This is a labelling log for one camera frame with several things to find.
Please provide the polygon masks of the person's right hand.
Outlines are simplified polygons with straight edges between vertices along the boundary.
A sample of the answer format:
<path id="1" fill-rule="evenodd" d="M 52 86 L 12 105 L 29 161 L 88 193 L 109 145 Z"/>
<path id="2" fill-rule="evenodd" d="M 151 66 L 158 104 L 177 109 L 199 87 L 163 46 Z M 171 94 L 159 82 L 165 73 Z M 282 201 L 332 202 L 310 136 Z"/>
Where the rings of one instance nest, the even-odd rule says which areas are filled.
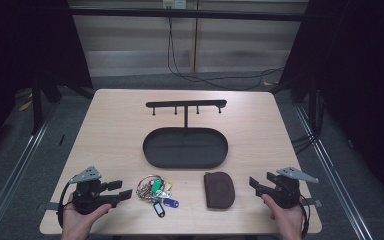
<path id="1" fill-rule="evenodd" d="M 281 240 L 302 240 L 303 211 L 299 205 L 283 209 L 267 194 L 261 196 L 271 210 L 271 219 L 275 221 Z"/>

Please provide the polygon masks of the black metal stand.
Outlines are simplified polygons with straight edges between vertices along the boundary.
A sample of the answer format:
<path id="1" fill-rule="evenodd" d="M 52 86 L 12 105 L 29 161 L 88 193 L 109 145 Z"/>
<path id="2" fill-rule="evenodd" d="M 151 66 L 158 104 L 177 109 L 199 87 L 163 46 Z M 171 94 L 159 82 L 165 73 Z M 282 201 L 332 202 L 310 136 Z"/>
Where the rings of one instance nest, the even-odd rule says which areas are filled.
<path id="1" fill-rule="evenodd" d="M 43 123 L 42 101 L 41 101 L 41 85 L 37 75 L 33 78 L 32 85 L 32 103 L 33 103 L 33 129 L 32 134 L 36 134 Z"/>

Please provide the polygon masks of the black horizontal frame bar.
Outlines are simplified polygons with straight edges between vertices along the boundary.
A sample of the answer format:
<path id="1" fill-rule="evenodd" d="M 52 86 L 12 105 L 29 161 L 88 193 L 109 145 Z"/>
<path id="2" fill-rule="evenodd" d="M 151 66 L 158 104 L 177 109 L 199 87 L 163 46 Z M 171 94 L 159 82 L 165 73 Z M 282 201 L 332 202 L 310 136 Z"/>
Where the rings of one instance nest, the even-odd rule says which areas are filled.
<path id="1" fill-rule="evenodd" d="M 168 18 L 201 18 L 201 19 L 238 19 L 238 20 L 267 20 L 295 21 L 307 18 L 305 14 L 265 13 L 265 12 L 235 12 L 215 10 L 178 10 L 178 9 L 108 9 L 108 8 L 70 8 L 72 15 L 91 16 L 129 16 L 129 17 L 168 17 Z"/>

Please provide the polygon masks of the dark curtain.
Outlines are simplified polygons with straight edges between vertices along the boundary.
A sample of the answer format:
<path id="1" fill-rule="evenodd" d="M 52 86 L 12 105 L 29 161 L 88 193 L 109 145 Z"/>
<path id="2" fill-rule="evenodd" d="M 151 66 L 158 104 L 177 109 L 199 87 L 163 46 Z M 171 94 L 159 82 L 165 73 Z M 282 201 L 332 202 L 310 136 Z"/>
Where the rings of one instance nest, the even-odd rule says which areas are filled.
<path id="1" fill-rule="evenodd" d="M 280 82 L 315 85 L 384 185 L 384 0 L 308 0 Z"/>
<path id="2" fill-rule="evenodd" d="M 52 99 L 58 85 L 92 81 L 68 0 L 0 0 L 0 129 L 17 91 L 39 87 Z"/>

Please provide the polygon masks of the metal floor rail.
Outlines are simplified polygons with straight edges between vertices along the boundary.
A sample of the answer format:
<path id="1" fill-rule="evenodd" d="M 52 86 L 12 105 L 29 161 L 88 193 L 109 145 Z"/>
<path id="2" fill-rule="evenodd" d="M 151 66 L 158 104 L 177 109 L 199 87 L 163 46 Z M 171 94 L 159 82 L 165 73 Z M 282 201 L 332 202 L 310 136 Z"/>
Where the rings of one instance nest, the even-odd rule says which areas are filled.
<path id="1" fill-rule="evenodd" d="M 36 156 L 36 151 L 57 109 L 57 103 L 44 105 L 43 122 L 36 131 L 33 131 L 32 110 L 15 111 L 10 116 L 8 124 L 4 126 L 4 136 L 0 142 L 0 223 L 32 159 Z"/>
<path id="2" fill-rule="evenodd" d="M 318 159 L 326 172 L 326 175 L 331 183 L 333 190 L 347 216 L 357 238 L 359 240 L 374 240 L 368 225 L 363 219 L 358 207 L 350 196 L 347 188 L 344 185 L 335 165 L 333 164 L 330 155 L 328 154 L 323 142 L 315 137 L 315 133 L 310 127 L 309 115 L 306 113 L 301 104 L 295 106 L 297 115 L 301 121 L 306 134 L 310 137 L 310 142 L 316 152 Z"/>

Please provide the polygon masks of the brown leather pouch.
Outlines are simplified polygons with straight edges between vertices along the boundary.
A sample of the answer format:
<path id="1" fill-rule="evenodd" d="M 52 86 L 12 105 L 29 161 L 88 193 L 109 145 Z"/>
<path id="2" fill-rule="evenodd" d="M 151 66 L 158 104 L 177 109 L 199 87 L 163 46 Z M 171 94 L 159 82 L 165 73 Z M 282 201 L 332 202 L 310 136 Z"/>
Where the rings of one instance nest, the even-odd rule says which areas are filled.
<path id="1" fill-rule="evenodd" d="M 228 209 L 235 201 L 235 188 L 232 178 L 225 172 L 204 175 L 206 204 L 211 209 Z"/>

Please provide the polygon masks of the white wall socket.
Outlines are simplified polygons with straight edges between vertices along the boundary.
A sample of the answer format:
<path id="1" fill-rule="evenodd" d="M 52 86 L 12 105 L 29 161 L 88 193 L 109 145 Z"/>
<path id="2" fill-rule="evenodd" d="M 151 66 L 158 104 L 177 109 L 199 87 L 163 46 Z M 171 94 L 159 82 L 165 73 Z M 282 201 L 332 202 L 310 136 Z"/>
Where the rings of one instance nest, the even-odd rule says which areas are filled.
<path id="1" fill-rule="evenodd" d="M 162 0 L 164 9 L 181 9 L 187 8 L 187 0 Z"/>

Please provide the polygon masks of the black key stand with tray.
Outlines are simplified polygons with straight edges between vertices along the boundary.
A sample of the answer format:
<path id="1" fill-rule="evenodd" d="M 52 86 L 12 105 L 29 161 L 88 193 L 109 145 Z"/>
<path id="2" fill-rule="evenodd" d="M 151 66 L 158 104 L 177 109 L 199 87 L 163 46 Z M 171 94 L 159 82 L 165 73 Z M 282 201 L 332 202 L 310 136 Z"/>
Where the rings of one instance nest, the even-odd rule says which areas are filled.
<path id="1" fill-rule="evenodd" d="M 196 112 L 202 106 L 214 106 L 221 112 L 226 100 L 183 100 L 147 102 L 152 109 L 173 107 L 177 113 L 183 107 L 183 127 L 162 127 L 150 132 L 143 141 L 145 159 L 153 166 L 164 169 L 211 169 L 221 165 L 228 154 L 229 144 L 224 134 L 216 129 L 189 126 L 189 108 Z"/>

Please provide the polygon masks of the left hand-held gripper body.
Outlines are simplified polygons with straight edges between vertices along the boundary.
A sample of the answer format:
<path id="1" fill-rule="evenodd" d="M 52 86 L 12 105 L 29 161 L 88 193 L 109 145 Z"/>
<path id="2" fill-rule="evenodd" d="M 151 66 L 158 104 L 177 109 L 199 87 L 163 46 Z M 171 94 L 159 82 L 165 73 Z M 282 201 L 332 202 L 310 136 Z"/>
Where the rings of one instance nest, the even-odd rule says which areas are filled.
<path id="1" fill-rule="evenodd" d="M 72 203 L 79 213 L 90 214 L 104 204 L 115 208 L 120 202 L 118 195 L 102 195 L 102 192 L 109 191 L 109 182 L 102 183 L 101 177 L 95 166 L 89 166 L 69 180 L 70 184 L 76 185 Z"/>

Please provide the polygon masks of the key bunch with coloured tags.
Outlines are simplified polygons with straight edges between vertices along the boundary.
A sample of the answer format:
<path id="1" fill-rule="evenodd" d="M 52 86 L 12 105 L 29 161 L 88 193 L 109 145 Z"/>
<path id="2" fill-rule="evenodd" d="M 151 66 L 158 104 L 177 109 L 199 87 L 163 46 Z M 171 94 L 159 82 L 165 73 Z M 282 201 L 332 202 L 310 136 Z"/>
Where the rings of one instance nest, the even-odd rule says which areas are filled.
<path id="1" fill-rule="evenodd" d="M 142 178 L 136 187 L 136 195 L 142 201 L 151 203 L 156 215 L 163 218 L 165 207 L 178 208 L 180 203 L 172 197 L 172 184 L 156 174 Z"/>

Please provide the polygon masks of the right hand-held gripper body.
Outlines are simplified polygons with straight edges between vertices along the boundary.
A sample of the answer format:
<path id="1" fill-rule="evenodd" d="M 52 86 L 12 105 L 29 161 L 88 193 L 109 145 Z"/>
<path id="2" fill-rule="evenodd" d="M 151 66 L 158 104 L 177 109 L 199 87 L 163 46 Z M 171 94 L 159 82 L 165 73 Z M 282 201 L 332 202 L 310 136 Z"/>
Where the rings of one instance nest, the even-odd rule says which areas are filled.
<path id="1" fill-rule="evenodd" d="M 284 209 L 292 208 L 299 203 L 301 197 L 300 181 L 319 182 L 318 178 L 310 176 L 295 167 L 278 169 L 275 175 L 277 176 L 277 182 L 274 183 L 275 188 L 270 196 L 278 206 Z"/>

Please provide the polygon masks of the person's left hand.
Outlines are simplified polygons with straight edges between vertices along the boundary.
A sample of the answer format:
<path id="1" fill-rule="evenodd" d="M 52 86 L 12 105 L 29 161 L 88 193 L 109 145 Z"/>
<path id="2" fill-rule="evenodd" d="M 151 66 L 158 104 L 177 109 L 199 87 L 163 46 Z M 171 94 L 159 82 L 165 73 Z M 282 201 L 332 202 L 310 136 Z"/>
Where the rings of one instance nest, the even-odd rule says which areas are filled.
<path id="1" fill-rule="evenodd" d="M 86 240 L 93 224 L 112 209 L 110 204 L 104 204 L 90 214 L 82 215 L 72 203 L 69 196 L 63 208 L 63 227 L 61 240 Z"/>

